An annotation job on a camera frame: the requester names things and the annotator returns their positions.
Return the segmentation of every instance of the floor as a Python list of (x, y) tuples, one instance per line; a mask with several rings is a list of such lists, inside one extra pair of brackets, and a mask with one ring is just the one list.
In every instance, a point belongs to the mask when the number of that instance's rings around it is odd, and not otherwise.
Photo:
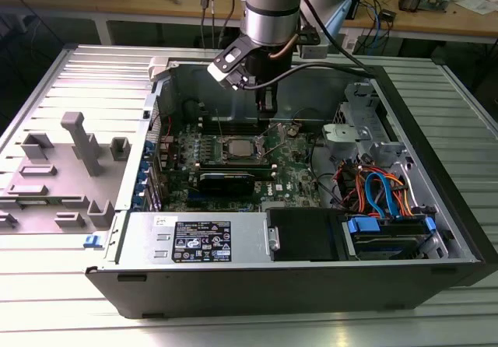
[[(45, 19), (48, 26), (67, 44), (98, 44), (95, 27), (90, 21), (81, 19)], [(14, 34), (0, 39), (0, 132), (23, 105), (30, 92), (43, 77), (51, 61), (61, 50), (61, 44), (34, 17), (25, 19), (27, 33)], [(198, 26), (156, 25), (153, 23), (112, 22), (110, 25), (116, 44), (135, 46), (199, 47)], [(207, 45), (211, 35), (206, 36)], [(483, 64), (490, 45), (463, 43), (434, 43), (423, 40), (390, 39), (383, 55), (403, 57), (442, 58), (452, 71), (470, 89), (477, 75), (491, 68), (486, 78), (475, 90), (481, 104), (498, 120), (497, 63)], [(381, 54), (382, 49), (372, 50), (372, 55)]]

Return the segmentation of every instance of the power supply label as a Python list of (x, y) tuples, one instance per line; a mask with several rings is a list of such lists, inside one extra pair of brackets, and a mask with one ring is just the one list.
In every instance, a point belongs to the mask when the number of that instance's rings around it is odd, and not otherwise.
[(172, 258), (175, 263), (232, 261), (230, 221), (178, 221)]

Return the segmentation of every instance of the blue clip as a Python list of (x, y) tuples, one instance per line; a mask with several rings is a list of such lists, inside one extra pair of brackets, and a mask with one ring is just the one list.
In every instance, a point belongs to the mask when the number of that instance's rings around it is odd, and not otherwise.
[(388, 202), (389, 213), (391, 213), (392, 216), (398, 216), (399, 215), (398, 206), (396, 205), (395, 201), (392, 200), (391, 185), (389, 184), (388, 179), (386, 177), (384, 177), (384, 175), (381, 173), (372, 172), (366, 178), (366, 180), (365, 180), (365, 194), (366, 194), (367, 201), (370, 203), (370, 205), (377, 212), (379, 212), (379, 215), (381, 215), (382, 219), (384, 219), (386, 217), (382, 208), (379, 207), (375, 203), (374, 199), (372, 198), (372, 191), (370, 190), (370, 183), (372, 182), (372, 179), (375, 176), (379, 177), (382, 181), (382, 184), (384, 185), (384, 190), (386, 191), (386, 201)]
[(135, 203), (137, 205), (141, 205), (142, 204), (142, 200), (143, 198), (138, 196), (138, 195), (133, 195), (132, 196), (132, 203)]
[(144, 150), (145, 151), (147, 151), (147, 150), (148, 151), (154, 151), (155, 148), (156, 148), (155, 145), (152, 142), (150, 142), (150, 141), (146, 141), (145, 144), (144, 144)]
[(150, 165), (145, 161), (145, 160), (142, 160), (140, 162), (140, 170), (148, 170), (150, 168)]
[(100, 244), (100, 236), (94, 236), (90, 234), (86, 237), (85, 243), (83, 244), (84, 248), (102, 248)]
[(377, 219), (370, 216), (356, 216), (348, 221), (348, 228), (351, 234), (360, 232), (380, 232), (381, 227)]
[(436, 223), (434, 222), (434, 219), (432, 217), (426, 217), (426, 224), (430, 232), (435, 232), (437, 230)]
[(135, 185), (135, 193), (140, 193), (146, 189), (144, 184), (136, 184)]
[(143, 172), (138, 172), (137, 173), (137, 178), (140, 180), (140, 181), (145, 181), (147, 180), (147, 175)]

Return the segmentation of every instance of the wire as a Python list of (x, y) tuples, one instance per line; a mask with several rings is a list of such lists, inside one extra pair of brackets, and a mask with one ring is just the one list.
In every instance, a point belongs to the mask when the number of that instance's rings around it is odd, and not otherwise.
[(317, 12), (315, 11), (313, 5), (311, 5), (310, 0), (304, 0), (306, 2), (306, 5), (308, 6), (308, 9), (310, 10), (311, 14), (313, 15), (315, 21), (318, 23), (318, 25), (321, 28), (321, 31), (324, 33), (324, 35), (328, 38), (330, 43), (334, 45), (334, 47), (341, 52), (346, 58), (348, 58), (350, 61), (352, 61), (355, 65), (357, 65), (360, 68), (363, 68), (365, 71), (368, 71), (368, 68), (358, 59), (353, 57), (350, 53), (348, 53), (346, 50), (342, 48), (341, 45), (338, 44), (338, 42), (334, 39), (334, 37), (331, 36), (331, 34), (328, 32), (327, 28), (323, 24), (323, 22), (320, 19), (320, 16), (318, 16)]
[(52, 33), (52, 36), (54, 36), (57, 39), (57, 41), (59, 41), (59, 43), (61, 45), (64, 45), (64, 41), (61, 40), (61, 38), (43, 21), (43, 19), (40, 18), (40, 16), (31, 8), (31, 6), (29, 6), (26, 3), (26, 1), (24, 1), (24, 0), (19, 0), (19, 1), (24, 5), (24, 7), (26, 7), (28, 10), (30, 10), (33, 13), (33, 15), (35, 15), (41, 21), (41, 23), (45, 26), (45, 28), (47, 28), (47, 30), (50, 33)]
[(215, 0), (211, 0), (211, 42), (212, 48), (215, 48)]
[(221, 49), (221, 43), (223, 41), (223, 36), (225, 36), (226, 25), (228, 24), (229, 20), (232, 19), (233, 11), (235, 11), (235, 0), (232, 0), (232, 6), (230, 7), (230, 12), (229, 12), (228, 16), (226, 17), (225, 22), (223, 22), (223, 27), (221, 29), (221, 32), (219, 33), (218, 49)]
[(280, 50), (278, 53), (269, 54), (268, 57), (272, 60), (283, 57), (285, 54), (287, 54), (289, 51), (293, 49), (294, 44), (297, 42), (298, 38), (299, 34), (296, 33), (294, 36), (292, 36), (289, 42), (287, 42), (286, 46), (284, 46), (282, 50)]
[(36, 61), (36, 58), (34, 57), (34, 54), (33, 54), (33, 45), (34, 45), (34, 39), (37, 37), (37, 31), (38, 31), (38, 27), (40, 26), (40, 24), (41, 24), (41, 21), (38, 20), (38, 24), (34, 27), (33, 36), (31, 36), (31, 42), (30, 42), (31, 58), (34, 61)]
[(204, 20), (205, 20), (205, 9), (202, 9), (202, 15), (201, 15), (201, 40), (202, 40), (202, 48), (203, 49), (205, 49)]
[(377, 13), (377, 10), (372, 6), (372, 5), (366, 5), (368, 9), (371, 9), (373, 11), (373, 14), (375, 15), (375, 23), (377, 24), (377, 32), (375, 33), (374, 39), (373, 39), (373, 44), (377, 42), (377, 38), (379, 37), (379, 32), (381, 31), (381, 22), (379, 21), (379, 14)]
[(265, 82), (261, 85), (249, 86), (249, 85), (244, 85), (244, 83), (241, 83), (239, 85), (239, 88), (241, 88), (242, 90), (258, 90), (258, 89), (266, 88), (266, 87), (271, 86), (271, 85), (277, 83), (278, 81), (284, 79), (285, 77), (289, 77), (289, 76), (293, 75), (294, 73), (300, 71), (301, 69), (305, 69), (305, 68), (309, 68), (309, 67), (323, 67), (323, 68), (335, 69), (337, 71), (349, 73), (351, 75), (356, 75), (356, 76), (364, 77), (367, 79), (372, 79), (373, 77), (375, 77), (374, 75), (372, 75), (371, 73), (369, 73), (367, 71), (358, 71), (358, 70), (352, 69), (350, 67), (344, 67), (343, 65), (337, 65), (335, 63), (330, 63), (327, 61), (313, 61), (310, 63), (303, 63), (302, 65), (298, 65), (294, 68), (291, 68), (290, 70), (285, 71), (281, 75), (275, 77), (273, 80)]
[(314, 153), (314, 148), (317, 145), (318, 138), (320, 137), (320, 134), (321, 134), (321, 132), (317, 133), (317, 135), (314, 138), (313, 145), (311, 146), (311, 151), (310, 151), (310, 172), (311, 172), (311, 176), (313, 176), (313, 178), (317, 181), (317, 185), (320, 188), (324, 189), (327, 193), (329, 193), (332, 196), (332, 198), (334, 199), (335, 202), (340, 203), (341, 199), (337, 195), (335, 195), (332, 190), (330, 190), (325, 185), (323, 185), (320, 182), (320, 180), (319, 180), (320, 177), (328, 175), (329, 173), (323, 173), (319, 177), (317, 177), (316, 173), (314, 172), (314, 168), (313, 168), (313, 153)]
[(294, 115), (293, 115), (293, 121), (295, 121), (295, 120), (296, 120), (296, 117), (297, 117), (297, 115), (298, 115), (298, 114), (300, 114), (300, 113), (301, 113), (301, 112), (303, 112), (303, 111), (307, 111), (307, 110), (308, 110), (308, 111), (313, 111), (315, 114), (318, 114), (318, 115), (320, 115), (320, 116), (321, 116), (321, 112), (320, 112), (319, 110), (317, 110), (316, 108), (313, 108), (313, 107), (305, 107), (305, 108), (301, 108), (301, 109), (297, 110), (297, 111), (294, 113)]

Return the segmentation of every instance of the black cable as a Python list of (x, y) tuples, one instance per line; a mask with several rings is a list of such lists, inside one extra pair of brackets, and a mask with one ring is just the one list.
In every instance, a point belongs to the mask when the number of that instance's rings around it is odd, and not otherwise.
[(211, 45), (215, 48), (215, 0), (211, 0)]
[(337, 202), (337, 203), (340, 203), (341, 202), (341, 199), (335, 195), (332, 190), (330, 190), (329, 188), (327, 188), (325, 185), (323, 185), (319, 178), (324, 176), (326, 173), (323, 173), (321, 174), (319, 177), (317, 177), (316, 173), (314, 172), (314, 168), (313, 168), (313, 153), (314, 153), (314, 148), (317, 146), (317, 141), (318, 141), (318, 138), (320, 137), (320, 133), (317, 133), (317, 135), (315, 136), (314, 138), (314, 142), (313, 142), (313, 145), (311, 146), (311, 151), (310, 151), (310, 172), (311, 172), (311, 175), (313, 176), (313, 178), (317, 181), (317, 185), (324, 189), (326, 192), (328, 192), (332, 198)]
[(334, 39), (334, 37), (331, 36), (331, 34), (328, 32), (327, 28), (325, 27), (325, 25), (321, 21), (320, 16), (318, 16), (317, 12), (315, 11), (313, 5), (311, 5), (310, 0), (304, 0), (304, 1), (306, 2), (306, 5), (308, 6), (308, 9), (310, 10), (311, 14), (313, 14), (314, 19), (316, 20), (316, 22), (320, 26), (321, 31), (328, 38), (328, 40), (330, 41), (330, 43), (332, 45), (334, 45), (334, 47), (338, 51), (340, 51), (346, 58), (348, 58), (350, 61), (352, 61), (355, 65), (357, 65), (357, 66), (363, 68), (365, 71), (367, 71), (368, 68), (361, 61), (359, 61), (358, 59), (356, 59), (355, 57), (353, 57), (350, 53), (348, 53), (346, 50), (344, 50), (342, 48), (342, 46), (339, 45), (338, 42)]
[(225, 22), (223, 23), (223, 27), (221, 29), (221, 32), (219, 33), (218, 49), (221, 49), (221, 43), (223, 41), (223, 36), (225, 36), (226, 25), (228, 24), (229, 20), (232, 19), (233, 11), (235, 11), (235, 0), (232, 0), (232, 7), (230, 8), (230, 12), (229, 12), (228, 16), (226, 17)]
[(321, 116), (321, 112), (320, 112), (319, 110), (317, 110), (316, 108), (313, 108), (313, 107), (305, 107), (305, 108), (301, 108), (301, 109), (297, 110), (297, 111), (294, 113), (294, 115), (293, 115), (293, 121), (294, 121), (294, 120), (296, 120), (296, 116), (297, 116), (298, 114), (300, 114), (300, 113), (301, 113), (301, 112), (303, 112), (303, 111), (307, 111), (307, 110), (308, 110), (308, 111), (313, 111), (315, 114), (318, 114), (318, 115), (320, 115), (320, 116)]
[(205, 19), (205, 9), (202, 9), (202, 15), (201, 15), (201, 40), (202, 40), (202, 48), (203, 49), (205, 49), (204, 19)]
[(309, 67), (323, 67), (323, 68), (336, 69), (337, 71), (346, 72), (346, 73), (349, 73), (351, 75), (365, 77), (368, 79), (372, 79), (373, 77), (375, 77), (373, 74), (371, 74), (367, 71), (357, 71), (357, 70), (352, 69), (350, 67), (345, 67), (343, 65), (337, 65), (335, 63), (330, 63), (327, 61), (313, 61), (310, 63), (303, 63), (302, 65), (298, 65), (294, 68), (291, 68), (290, 70), (285, 71), (281, 75), (275, 77), (273, 80), (265, 82), (261, 85), (250, 86), (250, 85), (240, 84), (239, 88), (241, 88), (242, 90), (258, 90), (258, 89), (266, 88), (266, 87), (271, 86), (271, 85), (277, 83), (278, 81), (284, 79), (285, 77), (289, 77), (289, 76), (293, 75), (294, 73), (300, 71), (301, 69), (305, 69), (305, 68), (309, 68)]
[(64, 41), (62, 41), (61, 38), (44, 22), (44, 20), (40, 18), (40, 16), (31, 8), (31, 6), (29, 6), (24, 0), (20, 0), (20, 2), (41, 21), (45, 28), (47, 28), (47, 30), (52, 33), (52, 35), (57, 39), (57, 41), (61, 43), (61, 45), (64, 45)]

